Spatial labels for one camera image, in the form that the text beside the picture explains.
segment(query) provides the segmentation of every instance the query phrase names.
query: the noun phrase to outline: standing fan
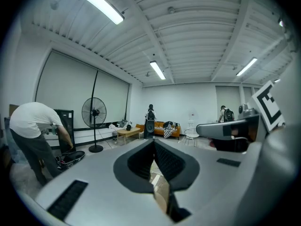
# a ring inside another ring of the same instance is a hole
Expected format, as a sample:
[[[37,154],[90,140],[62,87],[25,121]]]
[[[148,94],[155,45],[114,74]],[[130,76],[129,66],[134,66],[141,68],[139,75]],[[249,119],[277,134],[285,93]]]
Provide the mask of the standing fan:
[[[101,145],[96,145],[95,128],[101,126],[107,116],[107,109],[104,103],[99,98],[92,97],[84,103],[81,114],[85,124],[94,128],[95,145],[89,147],[89,151],[92,153],[101,152],[103,147]]]

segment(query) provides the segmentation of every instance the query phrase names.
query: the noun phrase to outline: white chair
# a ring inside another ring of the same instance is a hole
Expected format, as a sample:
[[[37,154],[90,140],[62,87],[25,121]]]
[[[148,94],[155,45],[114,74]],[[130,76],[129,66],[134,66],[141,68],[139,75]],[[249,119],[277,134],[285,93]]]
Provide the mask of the white chair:
[[[186,129],[186,130],[184,131],[184,134],[185,134],[185,136],[186,136],[186,140],[185,140],[184,145],[186,145],[187,139],[188,139],[188,145],[189,145],[189,140],[192,139],[192,140],[194,140],[193,146],[194,146],[194,147],[198,147],[198,140],[196,139],[196,138],[198,138],[198,133],[197,133],[197,130],[196,130],[196,129]]]

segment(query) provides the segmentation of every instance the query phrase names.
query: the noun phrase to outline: black slot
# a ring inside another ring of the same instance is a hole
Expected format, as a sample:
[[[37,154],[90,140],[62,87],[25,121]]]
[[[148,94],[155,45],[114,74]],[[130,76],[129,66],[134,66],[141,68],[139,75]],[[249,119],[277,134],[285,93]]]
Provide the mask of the black slot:
[[[229,166],[232,166],[232,167],[237,167],[237,168],[240,165],[240,161],[229,160],[229,159],[226,159],[226,158],[220,158],[220,159],[217,160],[217,162],[222,163],[222,164],[226,164],[226,165],[229,165]]]
[[[64,220],[88,183],[75,180],[49,207],[48,212],[60,220]]]

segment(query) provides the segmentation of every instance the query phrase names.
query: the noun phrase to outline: gray pants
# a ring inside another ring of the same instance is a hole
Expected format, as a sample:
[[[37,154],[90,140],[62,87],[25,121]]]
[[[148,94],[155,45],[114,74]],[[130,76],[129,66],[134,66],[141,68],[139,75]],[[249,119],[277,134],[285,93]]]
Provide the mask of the gray pants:
[[[34,171],[37,180],[43,186],[47,183],[47,180],[42,173],[39,159],[42,159],[44,161],[44,164],[47,167],[49,173],[54,178],[61,173],[57,169],[57,164],[52,154],[51,147],[42,134],[36,138],[24,138],[15,133],[12,129],[10,131],[15,143],[22,150],[30,167]]]

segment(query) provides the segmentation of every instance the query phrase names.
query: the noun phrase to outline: person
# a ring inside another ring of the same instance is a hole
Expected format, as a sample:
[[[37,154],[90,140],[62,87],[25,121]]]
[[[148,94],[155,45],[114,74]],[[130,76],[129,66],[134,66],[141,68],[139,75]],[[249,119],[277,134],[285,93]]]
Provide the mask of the person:
[[[11,115],[9,123],[14,141],[24,153],[37,180],[43,186],[47,180],[42,173],[39,159],[44,161],[52,177],[55,178],[61,173],[57,168],[51,147],[41,133],[50,125],[57,126],[62,139],[72,149],[73,144],[69,133],[62,125],[60,117],[53,109],[44,104],[31,102],[19,106]]]
[[[225,121],[233,121],[234,120],[234,113],[225,107],[224,105],[221,106],[221,115],[218,120],[219,123],[225,122]]]
[[[147,123],[147,120],[148,120],[148,117],[149,115],[153,114],[154,115],[154,120],[156,120],[156,112],[155,110],[153,109],[153,105],[150,104],[149,105],[149,108],[146,110],[145,112],[145,123],[144,123],[144,136],[143,138],[146,139],[147,138],[147,135],[149,134],[150,136],[152,136],[153,139],[155,139],[155,131],[153,131],[152,133],[148,133],[147,129],[146,129],[146,123]]]

